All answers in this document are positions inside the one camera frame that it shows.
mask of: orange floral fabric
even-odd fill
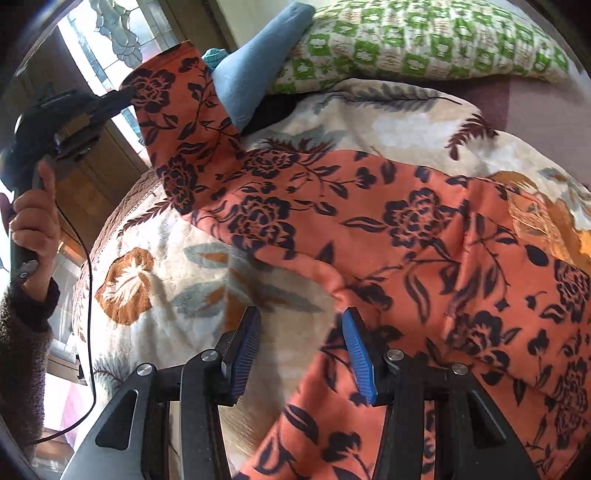
[[[313,279],[339,312],[357,307],[384,348],[469,365],[540,476],[561,477],[591,430],[590,279],[517,235],[522,219],[510,207],[520,207],[515,196],[533,197],[359,151],[243,151],[188,43],[134,71],[128,85],[152,164],[183,218]],[[434,465],[430,411],[424,475]],[[369,480],[384,413],[358,392],[337,315],[237,478]]]

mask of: black cable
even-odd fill
[[[76,238],[78,239],[78,242],[80,243],[80,245],[82,245],[82,248],[84,249],[84,253],[86,254],[86,261],[88,263],[89,295],[88,295],[88,327],[87,327],[87,331],[86,331],[86,346],[88,347],[88,365],[89,365],[89,369],[90,369],[90,388],[92,389],[92,406],[90,407],[90,410],[88,412],[86,412],[86,414],[83,417],[81,417],[77,422],[70,425],[68,428],[60,430],[59,432],[54,433],[53,435],[49,435],[49,437],[35,440],[34,442],[29,443],[29,445],[37,445],[38,443],[49,442],[50,440],[61,437],[65,433],[68,433],[69,431],[75,429],[78,425],[80,425],[80,423],[82,423],[83,421],[86,420],[86,418],[88,417],[88,415],[90,415],[90,412],[92,412],[92,410],[94,409],[94,407],[96,405],[95,373],[93,372],[93,369],[92,369],[92,355],[90,354],[90,307],[92,304],[92,264],[90,263],[90,254],[88,253],[88,250],[84,246],[84,243],[82,242],[82,238],[80,238],[80,235],[78,234],[78,232],[76,231],[74,226],[70,223],[68,218],[64,215],[64,212],[61,211],[60,206],[57,203],[56,203],[56,207],[57,207],[57,210],[60,212],[61,217],[66,221],[66,223],[70,226],[72,231],[76,234]]]

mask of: blue sock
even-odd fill
[[[238,131],[250,121],[287,54],[312,23],[314,12],[311,5],[289,5],[213,71],[217,97]]]

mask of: blue gripper pad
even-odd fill
[[[373,405],[378,396],[378,389],[375,386],[374,366],[359,336],[355,321],[349,309],[343,313],[342,328],[345,345],[349,351],[349,359],[351,366],[353,366],[355,378],[357,379],[359,392],[365,397],[368,405]]]
[[[236,399],[246,390],[248,374],[261,343],[261,312],[256,307],[248,307],[241,323],[244,321],[247,321],[246,329],[234,360],[230,384],[230,394]]]

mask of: brown sweater sleeve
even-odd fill
[[[60,290],[51,279],[44,303],[9,286],[0,301],[0,414],[8,430],[31,459],[30,442],[43,428],[47,352],[53,332],[47,321]]]

